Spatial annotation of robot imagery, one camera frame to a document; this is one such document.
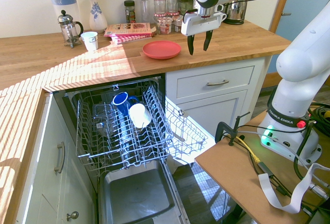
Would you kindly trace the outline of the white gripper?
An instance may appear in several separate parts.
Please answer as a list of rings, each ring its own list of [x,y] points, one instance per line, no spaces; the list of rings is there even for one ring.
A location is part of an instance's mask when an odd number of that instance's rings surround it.
[[[194,35],[206,32],[203,50],[207,51],[212,39],[214,29],[222,23],[222,12],[216,12],[210,17],[203,18],[196,12],[187,12],[183,17],[181,33],[187,36],[188,50],[190,55],[194,53]]]

